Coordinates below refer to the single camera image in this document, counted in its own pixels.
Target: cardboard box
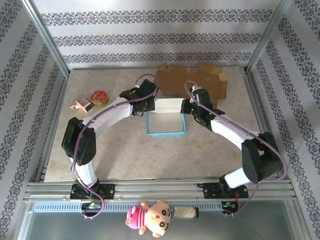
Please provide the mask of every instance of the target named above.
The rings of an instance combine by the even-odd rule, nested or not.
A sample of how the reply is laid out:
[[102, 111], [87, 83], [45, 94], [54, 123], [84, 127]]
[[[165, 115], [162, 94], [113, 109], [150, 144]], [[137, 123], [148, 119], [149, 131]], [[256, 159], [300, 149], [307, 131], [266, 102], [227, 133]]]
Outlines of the cardboard box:
[[162, 93], [181, 94], [189, 98], [185, 90], [185, 82], [194, 80], [206, 89], [214, 108], [217, 108], [218, 100], [226, 98], [228, 77], [222, 68], [212, 64], [200, 63], [198, 68], [186, 68], [181, 66], [161, 65], [156, 76], [159, 79], [159, 89]]

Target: marble surface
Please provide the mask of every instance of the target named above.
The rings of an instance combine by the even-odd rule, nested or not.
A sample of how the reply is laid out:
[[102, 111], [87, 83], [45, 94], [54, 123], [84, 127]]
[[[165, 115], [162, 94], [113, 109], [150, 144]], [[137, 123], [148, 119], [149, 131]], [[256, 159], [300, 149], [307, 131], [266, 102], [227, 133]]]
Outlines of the marble surface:
[[[218, 108], [244, 127], [258, 131], [257, 121], [238, 67], [224, 67], [228, 75], [226, 99]], [[89, 113], [70, 106], [81, 95], [105, 91], [110, 102], [134, 86], [142, 74], [156, 69], [108, 69], [71, 71], [63, 100], [57, 131], [51, 150], [45, 182], [73, 181], [71, 161], [61, 148], [67, 123], [72, 117], [82, 119]], [[224, 137], [208, 131], [185, 116], [186, 133], [151, 136], [146, 133], [145, 117], [130, 116], [113, 125], [97, 140], [93, 160], [99, 179], [219, 177], [242, 165], [241, 151]]]

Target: patterned wallpaper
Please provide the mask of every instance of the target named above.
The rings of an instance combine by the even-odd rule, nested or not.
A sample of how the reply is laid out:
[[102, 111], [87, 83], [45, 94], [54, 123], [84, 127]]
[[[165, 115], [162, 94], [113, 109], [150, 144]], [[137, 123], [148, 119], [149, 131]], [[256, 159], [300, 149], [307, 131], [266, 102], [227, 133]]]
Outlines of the patterned wallpaper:
[[252, 71], [312, 239], [320, 239], [319, 17], [319, 2], [292, 1]]
[[0, 0], [0, 240], [10, 239], [64, 76], [19, 0]]
[[245, 66], [279, 0], [34, 0], [70, 69]]

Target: robotic arm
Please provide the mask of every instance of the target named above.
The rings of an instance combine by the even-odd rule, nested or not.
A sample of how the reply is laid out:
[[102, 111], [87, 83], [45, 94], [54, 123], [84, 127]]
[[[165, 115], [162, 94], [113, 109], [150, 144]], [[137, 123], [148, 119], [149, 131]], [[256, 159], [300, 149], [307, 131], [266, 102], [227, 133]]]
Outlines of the robotic arm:
[[[106, 107], [111, 108], [114, 106], [112, 109], [108, 111], [102, 109], [83, 120], [74, 117], [68, 122], [62, 141], [62, 148], [71, 161], [76, 161], [75, 169], [77, 177], [78, 180], [81, 180], [79, 182], [84, 183], [96, 193], [98, 192], [99, 180], [94, 172], [92, 162], [96, 154], [96, 139], [103, 131], [123, 118], [131, 115], [138, 116], [140, 113], [142, 113], [142, 116], [143, 112], [156, 110], [155, 95], [142, 101], [135, 101], [150, 95], [155, 91], [156, 87], [154, 83], [144, 80], [140, 87], [122, 92], [113, 103]], [[219, 179], [219, 189], [223, 193], [227, 193], [241, 185], [258, 183], [283, 169], [284, 166], [279, 157], [270, 148], [248, 134], [250, 132], [259, 136], [278, 150], [271, 133], [265, 132], [259, 134], [248, 129], [246, 129], [246, 133], [240, 130], [239, 127], [236, 127], [235, 122], [230, 120], [223, 111], [213, 109], [209, 94], [203, 88], [193, 86], [190, 88], [190, 94], [198, 103], [201, 103], [215, 114], [198, 105], [193, 98], [184, 99], [182, 102], [178, 102], [179, 106], [170, 106], [170, 108], [180, 107], [181, 113], [193, 115], [194, 120], [200, 125], [206, 127], [209, 131], [222, 135], [242, 151], [242, 167], [223, 175]], [[78, 136], [90, 121], [90, 128], [86, 128], [83, 132], [77, 149], [77, 157], [74, 159]], [[79, 187], [88, 198], [94, 197], [82, 184], [79, 183]]]

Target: pink stuffed toy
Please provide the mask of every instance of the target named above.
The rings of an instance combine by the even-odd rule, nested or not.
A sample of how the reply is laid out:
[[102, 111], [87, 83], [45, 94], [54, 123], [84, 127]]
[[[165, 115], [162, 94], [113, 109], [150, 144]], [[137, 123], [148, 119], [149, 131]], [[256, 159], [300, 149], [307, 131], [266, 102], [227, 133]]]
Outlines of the pink stuffed toy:
[[141, 207], [134, 206], [129, 209], [125, 224], [132, 229], [139, 229], [140, 235], [148, 228], [154, 237], [159, 238], [167, 232], [170, 221], [171, 211], [164, 201], [158, 200], [150, 208], [145, 201], [142, 201]]

